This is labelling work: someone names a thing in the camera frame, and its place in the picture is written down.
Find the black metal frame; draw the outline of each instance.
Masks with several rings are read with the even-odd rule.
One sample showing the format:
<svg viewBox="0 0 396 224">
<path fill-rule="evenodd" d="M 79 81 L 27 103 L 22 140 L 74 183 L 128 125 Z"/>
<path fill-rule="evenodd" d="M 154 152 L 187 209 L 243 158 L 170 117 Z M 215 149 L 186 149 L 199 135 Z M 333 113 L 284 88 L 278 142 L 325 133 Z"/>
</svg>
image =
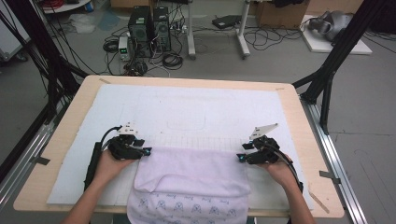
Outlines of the black metal frame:
<svg viewBox="0 0 396 224">
<path fill-rule="evenodd" d="M 15 17 L 30 36 L 31 41 L 35 43 L 37 50 L 45 60 L 46 68 L 37 62 L 35 62 L 35 65 L 40 74 L 48 79 L 47 90 L 49 101 L 23 135 L 19 143 L 12 149 L 0 165 L 0 183 L 6 178 L 7 173 L 12 169 L 40 126 L 42 124 L 48 124 L 50 120 L 57 115 L 56 105 L 60 98 L 63 96 L 72 97 L 76 94 L 79 84 L 76 82 L 72 73 L 80 77 L 86 77 L 88 75 L 62 57 L 62 54 L 48 34 L 43 21 L 37 15 L 37 12 L 29 0 L 6 0 L 6 2 L 9 9 L 14 13 Z M 23 48 L 26 49 L 29 55 L 34 58 L 35 54 L 31 46 L 24 41 L 23 37 L 21 37 L 18 32 L 13 30 L 13 27 L 8 26 L 3 17 L 0 17 L 0 19 L 9 31 L 21 42 Z"/>
<path fill-rule="evenodd" d="M 387 1 L 392 0 L 364 0 L 319 70 L 292 84 L 297 89 L 311 82 L 306 92 L 301 94 L 301 99 L 311 105 L 323 92 L 320 126 L 326 134 L 329 134 L 328 117 L 334 75 Z"/>
</svg>

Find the gray floor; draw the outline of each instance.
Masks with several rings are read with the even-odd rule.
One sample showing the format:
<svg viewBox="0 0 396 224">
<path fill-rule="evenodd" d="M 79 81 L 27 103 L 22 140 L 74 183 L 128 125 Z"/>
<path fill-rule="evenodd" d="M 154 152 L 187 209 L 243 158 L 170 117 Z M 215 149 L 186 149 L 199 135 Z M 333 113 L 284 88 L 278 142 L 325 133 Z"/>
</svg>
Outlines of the gray floor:
<svg viewBox="0 0 396 224">
<path fill-rule="evenodd" d="M 96 23 L 101 25 L 92 34 L 67 34 L 71 47 L 95 72 L 106 69 L 105 52 L 102 50 L 104 39 L 127 23 L 125 20 L 113 20 L 108 13 L 100 10 L 91 13 Z M 195 22 L 211 26 L 210 20 Z M 248 22 L 254 25 L 252 18 Z M 183 48 L 181 55 L 185 61 L 182 68 L 169 71 L 170 74 L 162 69 L 153 69 L 146 76 L 292 83 L 315 72 L 328 55 L 310 52 L 299 38 L 285 39 L 265 51 L 249 46 L 251 56 L 242 60 L 234 34 L 197 33 L 195 39 L 198 52 L 195 61 L 186 57 L 187 50 Z M 373 39 L 396 50 L 394 41 Z M 180 40 L 185 46 L 185 37 Z M 393 162 L 396 158 L 396 105 L 392 100 L 396 95 L 396 57 L 367 39 L 363 38 L 363 41 L 373 54 L 350 55 L 338 70 L 332 88 L 329 131 L 368 222 L 396 223 L 396 165 Z M 120 67 L 116 56 L 111 70 L 119 73 Z M 90 72 L 83 65 L 81 68 Z M 304 89 L 302 87 L 297 92 L 304 92 Z M 0 67 L 0 95 L 2 162 L 47 98 L 34 64 L 16 60 Z M 15 190 L 0 211 L 1 223 L 56 223 L 64 217 L 62 213 L 15 211 L 12 204 L 18 192 Z M 92 223 L 110 223 L 110 220 L 109 215 L 95 215 Z M 286 222 L 284 218 L 259 218 L 259 223 Z M 348 223 L 348 217 L 319 218 L 318 223 Z"/>
</svg>

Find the human hand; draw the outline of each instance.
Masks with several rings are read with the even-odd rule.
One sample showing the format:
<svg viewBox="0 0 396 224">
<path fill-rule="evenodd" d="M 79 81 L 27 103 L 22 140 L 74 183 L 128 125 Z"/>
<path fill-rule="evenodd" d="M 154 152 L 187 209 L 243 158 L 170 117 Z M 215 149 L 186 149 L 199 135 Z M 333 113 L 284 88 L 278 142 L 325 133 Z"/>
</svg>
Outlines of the human hand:
<svg viewBox="0 0 396 224">
<path fill-rule="evenodd" d="M 295 178 L 289 166 L 284 161 L 277 161 L 275 163 L 258 164 L 264 168 L 270 176 L 283 188 L 296 185 Z"/>
<path fill-rule="evenodd" d="M 135 160 L 119 161 L 114 159 L 110 150 L 102 152 L 99 163 L 96 167 L 95 177 L 92 181 L 100 186 L 106 185 L 110 180 L 116 177 L 123 168 L 134 162 Z"/>
</svg>

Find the table leg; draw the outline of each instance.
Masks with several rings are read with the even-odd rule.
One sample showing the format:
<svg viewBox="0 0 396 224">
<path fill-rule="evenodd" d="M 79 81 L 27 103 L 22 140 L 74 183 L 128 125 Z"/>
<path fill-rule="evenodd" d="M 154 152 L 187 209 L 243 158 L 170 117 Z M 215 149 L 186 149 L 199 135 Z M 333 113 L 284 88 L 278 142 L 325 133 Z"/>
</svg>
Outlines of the table leg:
<svg viewBox="0 0 396 224">
<path fill-rule="evenodd" d="M 191 4 L 192 0 L 188 3 L 189 8 L 189 24 L 188 24 L 188 33 L 187 33 L 187 43 L 189 45 L 189 56 L 191 59 L 195 60 L 195 45 L 194 45 L 194 36 L 192 34 L 192 13 L 191 13 Z"/>
<path fill-rule="evenodd" d="M 242 48 L 242 58 L 243 59 L 246 59 L 246 57 L 248 57 L 250 55 L 250 51 L 248 50 L 248 44 L 244 37 L 245 25 L 247 23 L 249 6 L 250 6 L 250 0 L 245 0 L 244 9 L 242 12 L 241 27 L 239 29 L 236 29 L 236 36 L 238 37 L 239 44 L 241 45 L 241 48 Z"/>
</svg>

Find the white towel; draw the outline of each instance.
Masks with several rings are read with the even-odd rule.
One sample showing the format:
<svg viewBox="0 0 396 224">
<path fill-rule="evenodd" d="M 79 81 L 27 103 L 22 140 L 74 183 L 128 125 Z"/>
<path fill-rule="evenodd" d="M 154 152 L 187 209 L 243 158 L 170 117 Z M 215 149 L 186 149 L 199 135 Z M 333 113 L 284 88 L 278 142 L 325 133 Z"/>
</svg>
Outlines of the white towel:
<svg viewBox="0 0 396 224">
<path fill-rule="evenodd" d="M 128 198 L 132 224 L 242 224 L 247 165 L 234 152 L 155 147 L 142 158 Z"/>
</svg>

